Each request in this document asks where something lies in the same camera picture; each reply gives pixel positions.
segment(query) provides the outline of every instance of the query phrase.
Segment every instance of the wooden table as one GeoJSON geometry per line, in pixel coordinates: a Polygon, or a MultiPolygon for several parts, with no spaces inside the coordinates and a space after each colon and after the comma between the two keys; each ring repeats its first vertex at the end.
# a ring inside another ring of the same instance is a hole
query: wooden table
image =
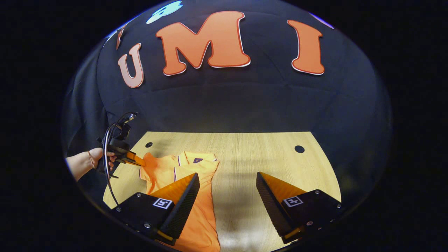
{"type": "MultiPolygon", "coordinates": [[[[261,171],[305,191],[320,189],[341,201],[339,184],[325,153],[311,132],[178,133],[147,132],[131,149],[156,158],[183,151],[214,153],[220,161],[212,179],[216,231],[222,252],[263,252],[285,246],[264,208],[256,183],[261,171]],[[305,151],[298,153],[295,147],[305,151]]],[[[119,164],[111,185],[118,203],[146,192],[138,166],[119,164]]],[[[116,206],[109,188],[103,201],[116,206]]]]}

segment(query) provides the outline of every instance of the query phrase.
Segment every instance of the orange polo shirt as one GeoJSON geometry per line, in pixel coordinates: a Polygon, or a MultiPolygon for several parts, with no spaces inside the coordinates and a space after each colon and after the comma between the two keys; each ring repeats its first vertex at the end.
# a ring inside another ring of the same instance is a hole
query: orange polo shirt
{"type": "Polygon", "coordinates": [[[184,229],[174,246],[166,245],[183,252],[218,252],[220,244],[211,194],[211,179],[219,164],[216,156],[212,153],[183,152],[177,158],[154,158],[147,153],[143,159],[146,165],[140,169],[140,178],[147,180],[147,194],[192,173],[196,172],[199,176],[201,187],[184,229]]]}

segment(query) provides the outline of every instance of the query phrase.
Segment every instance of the human hand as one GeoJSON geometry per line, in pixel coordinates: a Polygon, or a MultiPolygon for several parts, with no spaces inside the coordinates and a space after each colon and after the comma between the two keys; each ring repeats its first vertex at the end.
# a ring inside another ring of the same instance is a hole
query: human hand
{"type": "MultiPolygon", "coordinates": [[[[104,150],[103,150],[103,148],[94,148],[94,149],[89,150],[89,152],[90,152],[90,156],[92,157],[92,160],[93,160],[93,165],[96,169],[96,167],[98,167],[99,160],[103,157],[104,150]]],[[[107,156],[110,159],[109,166],[110,166],[110,170],[112,171],[113,162],[115,162],[116,155],[113,152],[107,152],[107,156]]]]}

